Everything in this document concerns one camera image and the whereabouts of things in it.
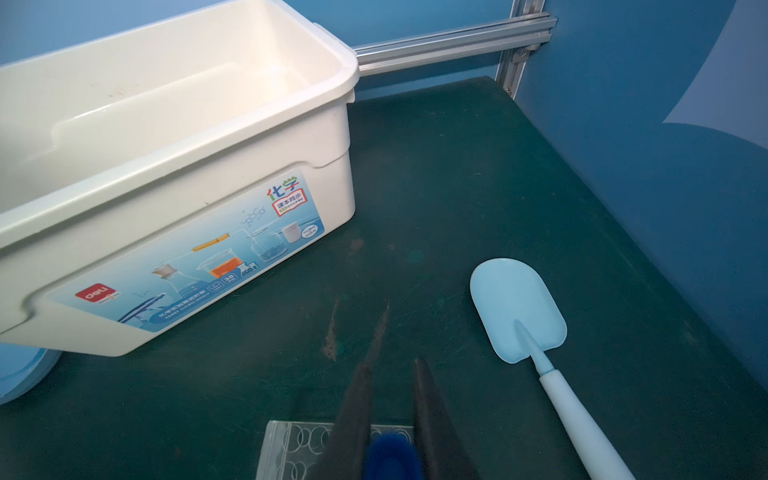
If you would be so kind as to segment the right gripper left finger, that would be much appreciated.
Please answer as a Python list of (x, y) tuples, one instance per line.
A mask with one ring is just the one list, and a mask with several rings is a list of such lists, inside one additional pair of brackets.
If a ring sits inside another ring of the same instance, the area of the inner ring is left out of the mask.
[(362, 479), (370, 443), (372, 368), (362, 362), (354, 372), (325, 449), (308, 479)]

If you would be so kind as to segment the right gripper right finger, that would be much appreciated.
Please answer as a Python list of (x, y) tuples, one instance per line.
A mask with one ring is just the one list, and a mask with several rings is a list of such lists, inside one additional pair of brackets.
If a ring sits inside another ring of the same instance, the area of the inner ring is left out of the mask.
[(428, 363), (414, 360), (414, 443), (426, 479), (479, 479)]

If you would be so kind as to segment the clear test tube rack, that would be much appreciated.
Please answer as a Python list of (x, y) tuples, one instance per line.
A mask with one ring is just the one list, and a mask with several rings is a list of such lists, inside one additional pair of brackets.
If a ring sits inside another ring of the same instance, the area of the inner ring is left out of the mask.
[[(328, 443), (333, 425), (333, 423), (318, 422), (269, 421), (256, 477), (258, 479), (308, 479), (309, 472)], [(414, 428), (406, 425), (371, 424), (369, 446), (376, 438), (388, 433), (403, 436), (416, 448)]]

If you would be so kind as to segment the test tube blue cap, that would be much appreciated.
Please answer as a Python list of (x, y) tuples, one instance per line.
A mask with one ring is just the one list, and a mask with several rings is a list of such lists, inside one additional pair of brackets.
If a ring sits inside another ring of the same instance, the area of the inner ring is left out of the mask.
[(417, 449), (403, 436), (388, 433), (368, 447), (364, 480), (423, 480), (422, 462)]

